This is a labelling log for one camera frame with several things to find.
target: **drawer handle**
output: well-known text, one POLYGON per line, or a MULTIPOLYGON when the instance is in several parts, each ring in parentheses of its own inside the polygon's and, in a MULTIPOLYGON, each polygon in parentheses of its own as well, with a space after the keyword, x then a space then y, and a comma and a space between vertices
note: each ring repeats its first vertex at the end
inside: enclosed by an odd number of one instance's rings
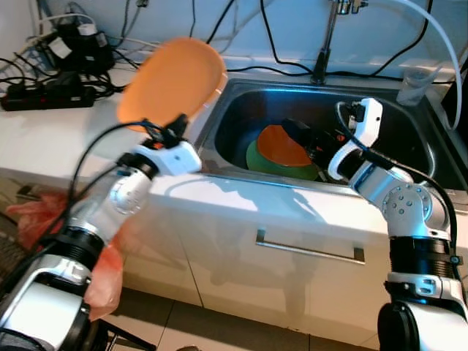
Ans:
POLYGON ((345 261, 345 262, 350 262, 350 263, 357 263, 359 265, 366 264, 366 259, 364 258, 364 249, 361 249, 359 247, 353 248, 354 257, 341 256, 340 254, 330 254, 327 252, 321 252, 317 250, 303 249, 301 247, 297 247, 293 245, 278 244, 273 241, 266 241, 265 233, 266 231, 264 229, 257 230, 257 238, 255 239, 255 243, 258 246, 271 247, 272 249, 294 252, 296 254, 307 254, 308 256, 333 258, 335 260, 340 260, 340 261, 345 261))

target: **white cabinet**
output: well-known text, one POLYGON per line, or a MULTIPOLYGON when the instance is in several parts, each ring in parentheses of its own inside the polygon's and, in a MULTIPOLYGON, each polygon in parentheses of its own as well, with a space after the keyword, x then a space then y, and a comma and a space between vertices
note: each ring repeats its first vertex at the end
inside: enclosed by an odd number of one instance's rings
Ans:
POLYGON ((389 300, 388 241, 367 246, 337 238, 326 223, 313 232, 278 222, 181 214, 177 231, 204 307, 351 344, 371 338, 389 300))
POLYGON ((175 213, 151 196, 125 223, 119 234, 126 255, 124 286, 200 306, 175 221, 175 213))

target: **orange plate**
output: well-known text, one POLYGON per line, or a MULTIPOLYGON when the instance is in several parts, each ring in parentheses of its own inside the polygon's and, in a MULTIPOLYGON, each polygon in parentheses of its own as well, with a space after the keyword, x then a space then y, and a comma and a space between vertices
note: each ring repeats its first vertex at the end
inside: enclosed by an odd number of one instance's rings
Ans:
POLYGON ((257 139, 257 148, 263 157, 279 165, 302 167, 312 163, 303 147, 291 139, 281 126, 264 128, 257 139))
POLYGON ((181 113, 193 118, 221 94, 226 82, 226 66, 211 46, 198 39, 170 40, 145 61, 125 89, 118 119, 125 123, 147 118, 164 126, 181 113))

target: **stainless steel sink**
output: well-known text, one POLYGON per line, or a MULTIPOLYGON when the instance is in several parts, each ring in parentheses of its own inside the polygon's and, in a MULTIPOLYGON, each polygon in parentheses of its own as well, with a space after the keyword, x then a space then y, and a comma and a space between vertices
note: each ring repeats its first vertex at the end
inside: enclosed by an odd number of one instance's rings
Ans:
POLYGON ((446 189, 466 190, 467 182, 443 141, 429 101, 424 99, 417 107, 402 107, 395 102, 396 93, 387 89, 230 80, 195 143, 203 160, 203 172, 353 195, 354 192, 341 184, 302 181, 248 170, 246 150, 263 128, 280 124, 283 118, 298 119, 324 130, 337 129, 333 107, 338 101, 374 97, 383 104, 384 110, 379 140, 374 148, 429 174, 446 189))

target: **plastic cup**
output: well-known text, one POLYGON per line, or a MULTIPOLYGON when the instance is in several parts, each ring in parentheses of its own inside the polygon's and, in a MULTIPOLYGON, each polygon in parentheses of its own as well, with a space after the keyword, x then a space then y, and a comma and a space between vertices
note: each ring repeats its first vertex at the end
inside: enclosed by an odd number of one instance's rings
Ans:
POLYGON ((431 72, 424 68, 409 68, 403 72, 403 82, 396 101, 400 105, 416 106, 426 94, 441 67, 431 72))

